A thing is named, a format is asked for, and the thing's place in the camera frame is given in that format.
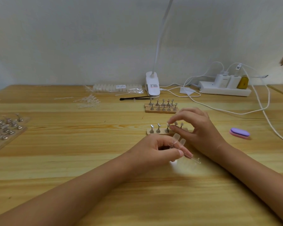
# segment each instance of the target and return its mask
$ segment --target purple nail buffer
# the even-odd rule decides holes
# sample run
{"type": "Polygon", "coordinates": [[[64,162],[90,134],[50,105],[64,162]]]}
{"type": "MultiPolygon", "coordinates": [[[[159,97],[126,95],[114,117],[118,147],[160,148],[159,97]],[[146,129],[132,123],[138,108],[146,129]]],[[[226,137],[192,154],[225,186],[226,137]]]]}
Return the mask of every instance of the purple nail buffer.
{"type": "Polygon", "coordinates": [[[231,128],[230,131],[234,134],[241,135],[241,136],[244,136],[244,137],[250,136],[250,134],[247,131],[239,129],[239,128],[231,128]]]}

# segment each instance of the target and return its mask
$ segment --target label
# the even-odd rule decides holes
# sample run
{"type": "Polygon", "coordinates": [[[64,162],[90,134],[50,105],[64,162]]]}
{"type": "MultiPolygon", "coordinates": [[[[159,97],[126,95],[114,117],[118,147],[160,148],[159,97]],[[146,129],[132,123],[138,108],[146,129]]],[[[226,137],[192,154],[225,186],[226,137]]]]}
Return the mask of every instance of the label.
{"type": "Polygon", "coordinates": [[[191,95],[192,93],[196,92],[195,90],[185,87],[186,92],[183,90],[183,87],[180,87],[180,93],[191,95]]]}
{"type": "Polygon", "coordinates": [[[241,69],[241,67],[242,67],[242,65],[241,65],[241,64],[239,64],[239,65],[236,67],[236,70],[240,70],[240,69],[241,69]]]}
{"type": "Polygon", "coordinates": [[[117,85],[117,89],[123,89],[126,88],[126,85],[117,85]]]}

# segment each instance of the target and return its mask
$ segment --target white wall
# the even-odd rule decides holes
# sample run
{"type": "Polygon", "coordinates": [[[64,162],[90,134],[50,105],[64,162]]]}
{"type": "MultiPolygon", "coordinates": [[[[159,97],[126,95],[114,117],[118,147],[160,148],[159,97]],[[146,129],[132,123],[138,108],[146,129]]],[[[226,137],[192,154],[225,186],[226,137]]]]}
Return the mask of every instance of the white wall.
{"type": "MultiPolygon", "coordinates": [[[[0,86],[144,83],[168,1],[0,0],[0,86]]],[[[156,72],[183,83],[243,62],[283,83],[282,57],[283,0],[174,0],[156,72]]]]}

